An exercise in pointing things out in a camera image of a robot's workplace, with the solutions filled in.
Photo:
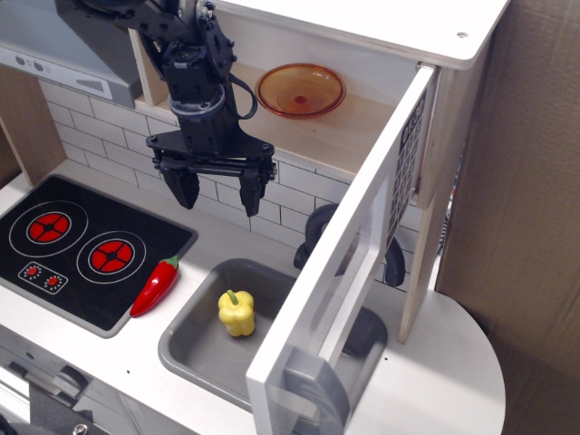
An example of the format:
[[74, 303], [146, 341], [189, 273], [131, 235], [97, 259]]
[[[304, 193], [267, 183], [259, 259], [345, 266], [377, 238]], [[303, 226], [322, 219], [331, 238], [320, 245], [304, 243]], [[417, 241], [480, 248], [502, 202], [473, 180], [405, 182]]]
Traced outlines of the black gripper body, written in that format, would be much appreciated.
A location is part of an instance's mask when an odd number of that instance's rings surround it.
[[230, 85], [219, 85], [204, 101], [186, 103], [168, 97], [179, 129], [150, 135], [156, 169], [198, 170], [202, 173], [238, 177], [255, 169], [262, 182], [276, 177], [274, 146], [241, 130]]

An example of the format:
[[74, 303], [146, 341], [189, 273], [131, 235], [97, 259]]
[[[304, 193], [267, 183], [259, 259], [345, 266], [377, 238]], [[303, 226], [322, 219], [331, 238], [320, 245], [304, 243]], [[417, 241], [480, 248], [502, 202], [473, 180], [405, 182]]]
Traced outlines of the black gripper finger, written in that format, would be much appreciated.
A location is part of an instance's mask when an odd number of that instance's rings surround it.
[[178, 203], [192, 209], [199, 194], [198, 175], [188, 168], [173, 168], [166, 163], [160, 165], [160, 172]]
[[266, 192], [268, 177], [264, 176], [259, 169], [246, 169], [239, 176], [240, 198], [248, 217], [253, 217], [259, 212], [260, 200]]

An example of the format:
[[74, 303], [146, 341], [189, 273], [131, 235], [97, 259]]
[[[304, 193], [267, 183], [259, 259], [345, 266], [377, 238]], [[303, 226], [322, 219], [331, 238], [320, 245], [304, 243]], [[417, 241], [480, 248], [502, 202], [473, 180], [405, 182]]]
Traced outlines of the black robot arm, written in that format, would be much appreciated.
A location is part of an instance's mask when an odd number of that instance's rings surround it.
[[59, 1], [58, 15], [86, 42], [90, 24], [133, 30], [155, 71], [168, 85], [168, 104], [179, 129], [146, 139], [154, 167], [178, 203], [193, 208], [201, 174], [232, 177], [250, 217], [276, 177], [272, 144], [245, 133], [233, 88], [248, 91], [231, 68], [234, 42], [222, 32], [209, 1]]

